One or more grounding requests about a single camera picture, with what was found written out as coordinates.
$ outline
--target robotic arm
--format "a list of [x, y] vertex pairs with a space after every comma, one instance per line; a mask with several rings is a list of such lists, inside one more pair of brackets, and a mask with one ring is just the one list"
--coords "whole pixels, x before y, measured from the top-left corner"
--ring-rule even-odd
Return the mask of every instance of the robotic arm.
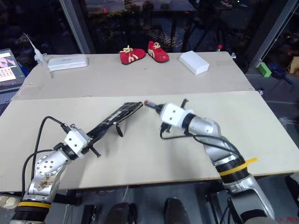
[[172, 103], [156, 105], [149, 101], [144, 104], [154, 108], [163, 121], [161, 138], [164, 131], [169, 132], [170, 127], [175, 126], [183, 129], [185, 135], [204, 144], [205, 152], [223, 180], [224, 189], [231, 195], [228, 205], [236, 223], [252, 222], [257, 217], [275, 219], [269, 200], [253, 175], [247, 171], [248, 162], [221, 135], [220, 127], [214, 120], [198, 117], [192, 110], [184, 109], [186, 102], [184, 100], [181, 107]]
[[10, 224], [44, 224], [58, 191], [60, 176], [66, 166], [78, 157], [83, 159], [89, 149], [100, 157], [100, 154], [93, 148], [93, 144], [99, 141], [111, 126], [116, 126], [118, 134], [122, 137], [119, 122], [132, 115], [140, 107], [142, 107], [141, 102], [125, 103], [88, 133], [77, 129], [74, 124], [70, 127], [64, 124], [63, 129], [67, 132], [64, 139], [66, 145], [58, 143], [54, 147], [54, 152], [45, 154], [36, 161], [34, 178], [22, 202], [15, 209], [15, 215]]

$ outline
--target red baby shoe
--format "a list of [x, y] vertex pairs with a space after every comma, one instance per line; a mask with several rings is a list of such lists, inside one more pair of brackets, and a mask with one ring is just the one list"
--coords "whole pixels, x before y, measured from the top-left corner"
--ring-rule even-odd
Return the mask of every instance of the red baby shoe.
[[129, 45], [127, 48], [124, 48], [120, 51], [121, 63], [124, 65], [131, 64], [135, 61], [138, 61], [145, 56], [145, 51], [142, 49], [130, 48]]
[[160, 44], [157, 42], [150, 41], [148, 45], [148, 54], [156, 62], [164, 63], [169, 60], [169, 55], [161, 48]]

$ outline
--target yellow tape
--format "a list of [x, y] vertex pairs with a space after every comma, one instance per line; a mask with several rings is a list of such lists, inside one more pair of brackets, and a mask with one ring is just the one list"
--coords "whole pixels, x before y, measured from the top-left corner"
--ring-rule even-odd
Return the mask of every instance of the yellow tape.
[[255, 157], [255, 158], [252, 158], [250, 160], [246, 160], [244, 164], [238, 166], [238, 167], [235, 167], [235, 168], [232, 168], [232, 169], [229, 169], [229, 170], [226, 170], [226, 171], [223, 171], [223, 172], [220, 172], [219, 175], [220, 176], [225, 176], [225, 175], [229, 175], [229, 174], [233, 174], [235, 172], [238, 172], [244, 168], [246, 168], [248, 166], [248, 164], [252, 163], [252, 162], [255, 162], [257, 161], [258, 159]]
[[40, 203], [40, 202], [20, 202], [19, 205], [20, 206], [33, 206], [33, 207], [42, 207], [42, 208], [51, 208], [50, 204], [46, 204], [46, 203]]

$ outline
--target black wire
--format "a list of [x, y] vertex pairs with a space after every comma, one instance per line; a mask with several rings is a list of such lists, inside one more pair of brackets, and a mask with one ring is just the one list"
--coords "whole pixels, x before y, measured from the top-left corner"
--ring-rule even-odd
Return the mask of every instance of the black wire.
[[227, 211], [228, 211], [228, 205], [227, 205], [226, 209], [224, 210], [224, 213], [223, 213], [222, 216], [221, 216], [221, 219], [220, 219], [219, 224], [221, 224], [221, 223], [223, 222], [224, 217], [225, 217], [225, 214], [226, 214]]
[[228, 224], [230, 224], [230, 214], [231, 214], [231, 212], [229, 210], [229, 212], [228, 212]]
[[[38, 135], [37, 135], [37, 139], [36, 139], [36, 146], [35, 146], [35, 149], [34, 149], [34, 152], [36, 153], [37, 152], [37, 149], [38, 149], [38, 145], [39, 145], [39, 140], [41, 138], [41, 134], [42, 134], [42, 130], [43, 130], [43, 125], [45, 124], [46, 120], [47, 119], [51, 119], [53, 121], [55, 121], [56, 123], [60, 124], [60, 125], [63, 125], [63, 123], [51, 116], [47, 116], [45, 117], [43, 120], [42, 120], [42, 123], [39, 127], [39, 131], [38, 131]], [[33, 160], [32, 160], [32, 167], [31, 167], [31, 179], [33, 179], [34, 177], [34, 170], [35, 170], [35, 164], [36, 164], [36, 154], [34, 155], [33, 157]]]
[[30, 156], [28, 156], [27, 159], [25, 160], [24, 165], [23, 165], [23, 170], [22, 170], [22, 197], [25, 194], [25, 171], [26, 171], [26, 166], [28, 164], [28, 161], [30, 160], [30, 158], [32, 156], [34, 156], [38, 153], [51, 152], [51, 151], [52, 151], [52, 149], [46, 149], [46, 150], [41, 150], [41, 151], [38, 151], [38, 152], [34, 152]]
[[[197, 142], [207, 145], [207, 146], [212, 146], [215, 148], [219, 148], [222, 149], [224, 151], [230, 152], [230, 153], [234, 153], [236, 155], [238, 155], [241, 159], [243, 159], [242, 155], [240, 154], [239, 150], [237, 149], [236, 146], [234, 146], [231, 142], [229, 142], [228, 140], [221, 138], [221, 137], [215, 137], [215, 136], [210, 136], [210, 135], [201, 135], [201, 134], [189, 134], [189, 135], [179, 135], [179, 136], [172, 136], [172, 137], [163, 137], [163, 133], [160, 132], [160, 138], [164, 139], [164, 140], [169, 140], [169, 139], [178, 139], [178, 138], [186, 138], [186, 137], [193, 137]], [[206, 143], [204, 141], [200, 141], [198, 140], [196, 137], [201, 137], [201, 138], [210, 138], [210, 139], [216, 139], [216, 140], [220, 140], [223, 141], [225, 143], [227, 143], [228, 145], [230, 145], [234, 150], [225, 148], [225, 147], [221, 147], [218, 145], [214, 145], [214, 144], [210, 144], [210, 143]]]

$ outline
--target person's shoe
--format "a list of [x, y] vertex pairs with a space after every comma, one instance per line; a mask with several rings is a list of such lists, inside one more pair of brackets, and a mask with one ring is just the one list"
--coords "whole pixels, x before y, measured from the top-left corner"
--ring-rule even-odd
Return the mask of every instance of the person's shoe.
[[168, 198], [164, 207], [164, 224], [190, 224], [188, 213], [177, 198]]
[[145, 56], [145, 51], [142, 49], [130, 48], [129, 45], [127, 48], [124, 48], [120, 51], [121, 63], [124, 65], [131, 64], [135, 61], [138, 61]]
[[169, 55], [161, 48], [160, 44], [157, 42], [150, 41], [148, 45], [148, 54], [156, 62], [164, 63], [169, 60]]

